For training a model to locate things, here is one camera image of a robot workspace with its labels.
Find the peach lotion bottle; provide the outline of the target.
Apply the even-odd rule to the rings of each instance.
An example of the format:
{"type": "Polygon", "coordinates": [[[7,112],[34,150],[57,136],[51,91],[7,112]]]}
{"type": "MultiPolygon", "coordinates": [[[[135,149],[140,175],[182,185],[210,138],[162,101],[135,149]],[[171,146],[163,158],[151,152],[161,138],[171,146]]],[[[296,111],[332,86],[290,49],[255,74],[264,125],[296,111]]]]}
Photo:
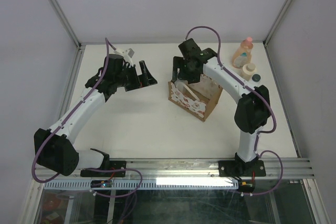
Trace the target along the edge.
{"type": "Polygon", "coordinates": [[[245,64],[251,62],[251,51],[253,49],[253,39],[247,37],[243,40],[232,57],[232,66],[236,69],[241,69],[245,64]]]}

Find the cream round jar bottle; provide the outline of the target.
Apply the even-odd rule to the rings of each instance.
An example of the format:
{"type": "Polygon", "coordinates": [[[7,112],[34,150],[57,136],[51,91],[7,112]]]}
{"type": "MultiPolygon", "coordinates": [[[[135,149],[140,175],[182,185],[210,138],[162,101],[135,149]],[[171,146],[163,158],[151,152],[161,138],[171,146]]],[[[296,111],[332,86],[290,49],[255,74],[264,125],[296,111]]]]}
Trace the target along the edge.
{"type": "Polygon", "coordinates": [[[256,73],[256,71],[257,71],[256,65],[254,63],[248,63],[243,65],[240,76],[246,81],[249,81],[252,78],[252,76],[256,73]]]}

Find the white bottle grey cap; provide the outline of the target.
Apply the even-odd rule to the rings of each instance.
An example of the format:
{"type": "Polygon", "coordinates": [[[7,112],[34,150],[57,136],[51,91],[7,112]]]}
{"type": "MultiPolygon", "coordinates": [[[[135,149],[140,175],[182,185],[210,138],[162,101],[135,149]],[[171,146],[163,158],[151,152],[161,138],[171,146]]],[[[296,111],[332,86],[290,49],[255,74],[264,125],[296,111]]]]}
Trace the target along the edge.
{"type": "Polygon", "coordinates": [[[181,92],[186,92],[187,91],[187,84],[186,81],[183,80],[176,80],[174,82],[175,87],[180,90],[181,92]]]}
{"type": "Polygon", "coordinates": [[[251,78],[251,82],[253,83],[260,83],[261,82],[261,75],[254,74],[251,78]]]}

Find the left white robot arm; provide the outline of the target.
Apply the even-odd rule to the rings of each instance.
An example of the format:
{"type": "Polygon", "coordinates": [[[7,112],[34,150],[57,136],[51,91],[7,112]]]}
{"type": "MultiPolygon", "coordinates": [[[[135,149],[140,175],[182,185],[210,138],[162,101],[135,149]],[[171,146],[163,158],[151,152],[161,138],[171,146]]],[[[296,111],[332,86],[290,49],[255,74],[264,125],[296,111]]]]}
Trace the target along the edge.
{"type": "Polygon", "coordinates": [[[86,151],[75,149],[75,140],[91,118],[118,88],[132,91],[157,84],[149,72],[145,61],[139,62],[141,74],[118,54],[109,54],[97,74],[85,84],[76,103],[48,129],[38,129],[34,134],[36,165],[48,168],[57,175],[69,176],[77,169],[92,169],[97,175],[104,176],[110,170],[109,154],[91,148],[86,151]]]}

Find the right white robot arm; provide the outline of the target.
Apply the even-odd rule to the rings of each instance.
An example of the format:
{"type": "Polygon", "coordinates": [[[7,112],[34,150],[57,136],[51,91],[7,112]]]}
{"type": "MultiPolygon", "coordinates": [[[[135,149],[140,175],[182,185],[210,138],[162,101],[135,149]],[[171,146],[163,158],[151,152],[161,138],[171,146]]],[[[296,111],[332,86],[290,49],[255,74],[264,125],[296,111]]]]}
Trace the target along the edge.
{"type": "Polygon", "coordinates": [[[235,101],[234,121],[240,129],[235,165],[226,168],[227,175],[241,176],[251,172],[257,164],[257,143],[268,118],[271,116],[269,91],[264,86],[254,87],[226,68],[219,54],[210,48],[201,49],[194,39],[178,46],[181,56],[173,58],[172,81],[199,83],[205,75],[219,84],[235,101]]]}

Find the small circuit board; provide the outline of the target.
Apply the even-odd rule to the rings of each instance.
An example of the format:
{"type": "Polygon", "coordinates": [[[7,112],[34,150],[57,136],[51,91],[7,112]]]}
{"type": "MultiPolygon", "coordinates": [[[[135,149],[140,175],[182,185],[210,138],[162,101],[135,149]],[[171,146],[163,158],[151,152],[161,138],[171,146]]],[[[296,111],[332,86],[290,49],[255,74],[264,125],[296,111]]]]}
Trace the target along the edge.
{"type": "Polygon", "coordinates": [[[113,185],[113,180],[92,180],[91,188],[111,188],[113,185]]]}

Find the black connector box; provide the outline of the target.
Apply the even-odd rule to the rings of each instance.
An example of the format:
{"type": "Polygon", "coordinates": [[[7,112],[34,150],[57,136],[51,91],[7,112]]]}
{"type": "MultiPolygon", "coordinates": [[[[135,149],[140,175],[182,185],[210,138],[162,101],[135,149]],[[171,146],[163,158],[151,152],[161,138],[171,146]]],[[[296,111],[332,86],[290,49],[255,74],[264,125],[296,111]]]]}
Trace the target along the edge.
{"type": "Polygon", "coordinates": [[[237,191],[240,193],[253,193],[255,186],[256,184],[254,181],[241,181],[238,183],[237,191]]]}

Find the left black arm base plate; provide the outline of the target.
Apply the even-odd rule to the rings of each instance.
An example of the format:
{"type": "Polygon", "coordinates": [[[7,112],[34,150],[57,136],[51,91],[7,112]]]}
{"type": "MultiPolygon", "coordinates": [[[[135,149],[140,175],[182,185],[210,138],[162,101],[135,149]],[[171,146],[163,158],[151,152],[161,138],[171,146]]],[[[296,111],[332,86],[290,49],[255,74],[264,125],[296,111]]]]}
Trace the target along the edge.
{"type": "Polygon", "coordinates": [[[81,177],[91,177],[91,178],[112,178],[125,177],[124,169],[127,167],[127,162],[125,160],[109,160],[109,163],[104,167],[98,168],[97,171],[92,171],[89,169],[84,169],[80,172],[81,177]]]}

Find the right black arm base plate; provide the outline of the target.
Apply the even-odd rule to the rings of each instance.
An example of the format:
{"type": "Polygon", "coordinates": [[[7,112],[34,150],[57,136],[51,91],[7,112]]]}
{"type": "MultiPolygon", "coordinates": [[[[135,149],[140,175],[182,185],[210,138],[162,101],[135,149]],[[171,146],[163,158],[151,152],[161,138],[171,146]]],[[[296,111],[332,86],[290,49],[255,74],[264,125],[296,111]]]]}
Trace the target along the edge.
{"type": "Polygon", "coordinates": [[[220,177],[265,177],[266,169],[262,160],[255,162],[239,162],[236,160],[223,160],[218,162],[220,177]]]}

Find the aluminium mounting rail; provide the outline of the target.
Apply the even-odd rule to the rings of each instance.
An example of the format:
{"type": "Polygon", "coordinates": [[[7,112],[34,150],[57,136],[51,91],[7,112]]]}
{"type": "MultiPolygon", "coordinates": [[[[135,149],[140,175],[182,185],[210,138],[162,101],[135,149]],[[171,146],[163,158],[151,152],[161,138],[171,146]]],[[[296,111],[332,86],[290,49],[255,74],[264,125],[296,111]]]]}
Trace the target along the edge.
{"type": "MultiPolygon", "coordinates": [[[[220,162],[232,162],[232,158],[198,158],[198,159],[162,159],[132,158],[125,159],[126,168],[138,170],[144,179],[157,177],[218,177],[225,173],[226,165],[220,162]]],[[[261,158],[253,168],[256,179],[313,179],[315,172],[307,158],[261,158]]]]}

